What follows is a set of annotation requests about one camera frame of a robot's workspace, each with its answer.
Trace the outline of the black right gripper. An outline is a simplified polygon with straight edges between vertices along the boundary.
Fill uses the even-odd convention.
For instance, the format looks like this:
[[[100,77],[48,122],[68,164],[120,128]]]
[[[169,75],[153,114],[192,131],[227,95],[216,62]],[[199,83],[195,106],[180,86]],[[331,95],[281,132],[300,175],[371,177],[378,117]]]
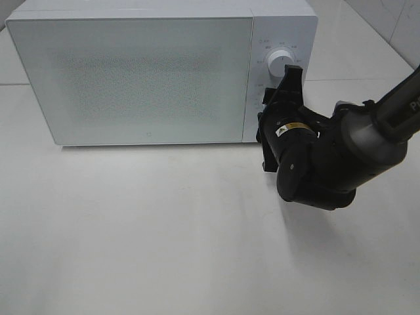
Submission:
[[[256,139],[262,146],[265,172],[275,173],[289,149],[314,142],[318,134],[331,125],[330,118],[303,104],[303,69],[300,66],[285,65],[278,89],[267,88],[263,104],[263,111],[257,115]]]

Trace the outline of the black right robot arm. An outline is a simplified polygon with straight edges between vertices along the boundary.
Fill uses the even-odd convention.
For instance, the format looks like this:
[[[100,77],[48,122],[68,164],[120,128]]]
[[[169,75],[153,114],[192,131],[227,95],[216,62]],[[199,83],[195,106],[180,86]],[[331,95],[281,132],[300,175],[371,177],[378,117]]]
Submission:
[[[287,65],[264,92],[257,142],[262,168],[276,173],[280,197],[332,211],[350,205],[359,186],[401,163],[419,131],[419,72],[378,101],[340,101],[330,117],[307,108],[303,71]]]

